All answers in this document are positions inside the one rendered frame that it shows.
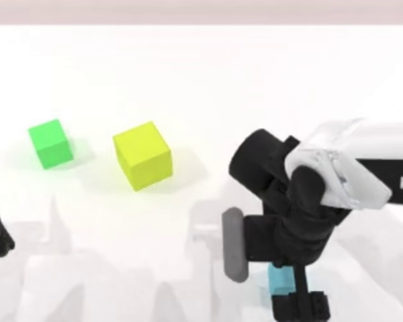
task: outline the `cube face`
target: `cube face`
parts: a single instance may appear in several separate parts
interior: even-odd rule
[[[114,136],[118,162],[139,191],[173,173],[171,151],[153,122]]]
[[[32,143],[44,169],[73,159],[73,153],[59,120],[30,128]]]

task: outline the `white tabletop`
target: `white tabletop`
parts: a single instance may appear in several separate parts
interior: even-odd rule
[[[229,178],[264,127],[403,120],[403,28],[0,27],[0,322],[271,321],[266,266],[224,277]],[[76,160],[42,170],[28,128],[59,118]],[[112,136],[154,121],[173,178],[135,193]],[[403,207],[355,212],[309,269],[331,321],[403,321]]]

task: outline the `gray gripper pad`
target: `gray gripper pad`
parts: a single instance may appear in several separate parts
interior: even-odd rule
[[[243,212],[239,208],[230,208],[222,214],[224,272],[229,279],[237,283],[246,281],[249,275],[243,217]]]

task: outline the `green cube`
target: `green cube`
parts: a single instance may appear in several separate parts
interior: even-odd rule
[[[28,133],[44,169],[73,160],[70,143],[59,120],[31,127]]]
[[[118,162],[135,191],[173,173],[170,148],[153,122],[114,136]]]

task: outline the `robotic arm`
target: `robotic arm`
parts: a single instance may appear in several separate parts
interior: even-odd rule
[[[244,216],[237,208],[223,214],[224,271],[244,282],[249,262],[292,267],[296,291],[272,296],[277,321],[330,319],[327,296],[308,291],[305,267],[353,209],[403,204],[399,129],[396,142],[391,127],[386,134],[361,120],[326,123],[304,142],[292,136],[281,142],[260,129],[236,151],[230,175],[260,198],[263,214]]]

